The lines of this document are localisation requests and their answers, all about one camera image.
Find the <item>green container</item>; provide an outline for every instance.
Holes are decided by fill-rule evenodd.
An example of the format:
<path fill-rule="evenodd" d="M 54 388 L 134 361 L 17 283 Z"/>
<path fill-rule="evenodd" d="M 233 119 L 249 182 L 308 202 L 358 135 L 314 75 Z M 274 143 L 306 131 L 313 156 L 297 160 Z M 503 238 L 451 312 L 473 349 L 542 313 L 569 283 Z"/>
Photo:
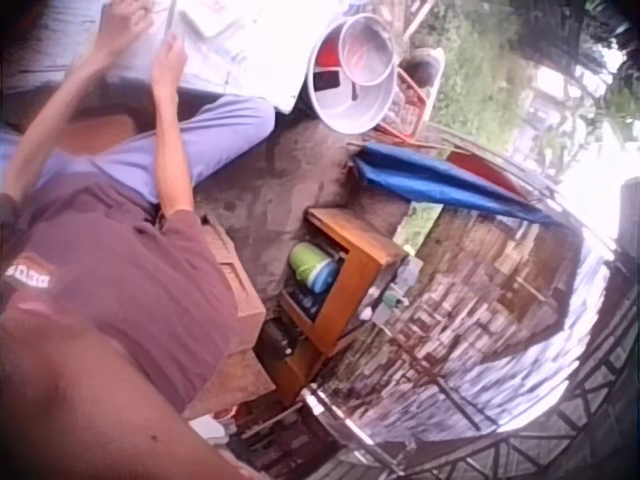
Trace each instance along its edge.
<path fill-rule="evenodd" d="M 332 262 L 331 258 L 315 245 L 299 243 L 289 254 L 289 264 L 299 282 L 312 288 L 313 282 L 323 267 Z"/>

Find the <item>t-shirt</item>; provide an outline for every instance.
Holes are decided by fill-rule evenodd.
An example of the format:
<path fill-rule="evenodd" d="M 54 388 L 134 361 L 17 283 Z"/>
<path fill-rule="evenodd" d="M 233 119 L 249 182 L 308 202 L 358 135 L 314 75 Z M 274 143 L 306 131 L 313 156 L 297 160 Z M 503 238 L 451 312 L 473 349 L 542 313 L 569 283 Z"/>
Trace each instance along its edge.
<path fill-rule="evenodd" d="M 3 194 L 2 304 L 45 292 L 119 343 L 182 412 L 226 356 L 237 306 L 197 215 L 154 219 L 100 173 L 52 178 L 21 213 Z"/>

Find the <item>hand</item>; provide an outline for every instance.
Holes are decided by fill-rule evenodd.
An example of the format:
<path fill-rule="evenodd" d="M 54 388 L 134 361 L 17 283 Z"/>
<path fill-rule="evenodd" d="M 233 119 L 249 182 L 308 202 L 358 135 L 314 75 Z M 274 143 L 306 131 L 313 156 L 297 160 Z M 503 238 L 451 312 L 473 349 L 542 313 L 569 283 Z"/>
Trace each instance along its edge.
<path fill-rule="evenodd" d="M 151 88 L 154 95 L 175 96 L 186 64 L 184 41 L 175 33 L 169 34 L 153 62 Z"/>
<path fill-rule="evenodd" d="M 110 66 L 151 28 L 153 0 L 111 0 L 102 13 L 102 24 L 91 56 Z"/>

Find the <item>person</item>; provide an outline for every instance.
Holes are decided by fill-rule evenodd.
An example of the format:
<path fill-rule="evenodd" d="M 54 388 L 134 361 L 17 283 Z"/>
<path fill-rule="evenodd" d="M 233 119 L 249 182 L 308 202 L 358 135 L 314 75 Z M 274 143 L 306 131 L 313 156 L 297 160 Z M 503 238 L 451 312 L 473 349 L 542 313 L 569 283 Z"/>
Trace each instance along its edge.
<path fill-rule="evenodd" d="M 187 58 L 169 36 L 152 72 L 155 133 L 95 157 L 54 148 L 150 28 L 151 3 L 112 0 L 24 136 L 1 133 L 0 440 L 25 478 L 242 478 L 180 416 L 226 355 L 237 313 L 192 187 L 264 139 L 273 108 L 223 97 L 178 123 Z"/>

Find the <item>light blue pants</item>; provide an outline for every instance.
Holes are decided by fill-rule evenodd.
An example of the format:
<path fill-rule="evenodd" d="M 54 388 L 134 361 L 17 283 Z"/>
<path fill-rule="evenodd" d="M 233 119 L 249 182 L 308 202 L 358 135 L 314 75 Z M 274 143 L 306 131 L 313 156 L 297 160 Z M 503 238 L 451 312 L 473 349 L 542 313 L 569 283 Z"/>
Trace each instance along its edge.
<path fill-rule="evenodd" d="M 223 97 L 180 124 L 182 141 L 195 186 L 227 163 L 264 140 L 273 130 L 275 110 L 265 100 Z M 6 171 L 20 136 L 0 129 L 0 172 Z M 155 183 L 155 132 L 133 137 L 97 156 L 72 158 L 55 150 L 47 161 L 38 186 L 54 175 L 98 171 L 158 203 Z"/>

